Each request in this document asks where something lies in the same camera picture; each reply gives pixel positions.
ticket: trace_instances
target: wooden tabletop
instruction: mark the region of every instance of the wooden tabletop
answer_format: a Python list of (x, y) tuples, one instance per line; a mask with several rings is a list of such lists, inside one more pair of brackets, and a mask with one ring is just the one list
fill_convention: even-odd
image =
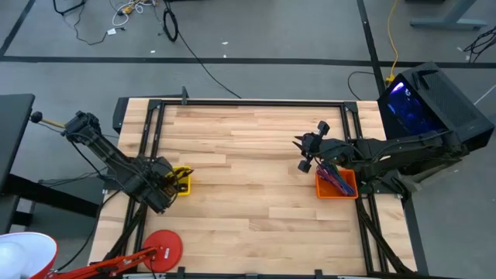
[[(119, 138), (127, 156), (138, 154), (148, 100), (129, 100)], [(384, 140), (377, 103), (357, 104), (364, 137)], [(331, 127), (327, 137), (343, 139), (338, 108), (166, 107), (158, 155), (195, 169), (189, 196), (163, 215), (149, 210), (146, 217), (145, 238), (170, 229), (182, 239), (183, 256), (171, 272), (181, 266), (187, 273), (366, 274), (355, 202), (318, 199), (315, 168), (310, 174), (297, 168), (301, 155), (291, 141), (316, 131), (320, 120)], [(384, 238), (416, 270), (401, 201), (394, 195), (376, 199)], [(119, 237), (128, 200), (119, 193), (102, 209), (90, 262), (102, 260)], [(131, 253), (134, 234), (129, 243)]]

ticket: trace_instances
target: desk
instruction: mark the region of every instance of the desk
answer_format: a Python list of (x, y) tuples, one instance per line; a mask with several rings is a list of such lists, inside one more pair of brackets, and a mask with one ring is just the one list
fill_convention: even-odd
[[(148, 101), (131, 98), (127, 105), (119, 138), (127, 156), (138, 154)], [(357, 107), (363, 135), (384, 139), (377, 103)], [(158, 156), (195, 169), (191, 195), (179, 197), (163, 215), (149, 210), (144, 237), (158, 229), (181, 236), (183, 257), (171, 272), (186, 267), (187, 273), (366, 274), (355, 202), (317, 199), (315, 168), (310, 174), (297, 169), (301, 155), (291, 143), (316, 131), (320, 120), (331, 127), (328, 137), (343, 139), (341, 119), (340, 110), (330, 107), (167, 105)], [(154, 116), (146, 154), (156, 122)], [(386, 194), (376, 199), (384, 238), (415, 270), (401, 201)], [(128, 200), (119, 193), (102, 209), (90, 262), (102, 260), (119, 237)]]
[(34, 95), (0, 96), (0, 234), (8, 233), (11, 223), (28, 226), (32, 215), (17, 212), (20, 198), (40, 202), (91, 217), (98, 205), (72, 195), (53, 190), (23, 177), (10, 174), (19, 144), (31, 114)]

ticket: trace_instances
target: orange tray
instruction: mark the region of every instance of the orange tray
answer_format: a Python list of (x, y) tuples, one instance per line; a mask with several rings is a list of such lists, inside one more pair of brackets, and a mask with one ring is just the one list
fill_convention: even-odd
[(356, 199), (358, 198), (357, 181), (355, 180), (355, 172), (353, 170), (339, 170), (339, 174), (346, 183), (353, 188), (355, 195), (347, 196), (332, 185), (330, 182), (320, 178), (315, 173), (315, 183), (317, 184), (317, 197), (319, 198), (339, 198), (339, 199)]

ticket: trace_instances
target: white lamp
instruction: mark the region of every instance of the white lamp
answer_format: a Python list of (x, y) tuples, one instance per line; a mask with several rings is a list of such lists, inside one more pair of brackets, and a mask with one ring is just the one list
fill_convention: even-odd
[(57, 243), (37, 232), (0, 236), (0, 274), (7, 279), (44, 279), (57, 255)]

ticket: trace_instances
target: red disk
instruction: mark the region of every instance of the red disk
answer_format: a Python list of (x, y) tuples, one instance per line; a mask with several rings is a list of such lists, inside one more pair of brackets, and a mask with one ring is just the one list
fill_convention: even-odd
[(148, 236), (143, 247), (148, 248), (152, 246), (158, 248), (157, 253), (152, 259), (153, 262), (145, 260), (144, 263), (149, 270), (153, 268), (154, 272), (169, 271), (172, 267), (176, 266), (183, 254), (181, 238), (177, 233), (170, 230), (161, 229)]

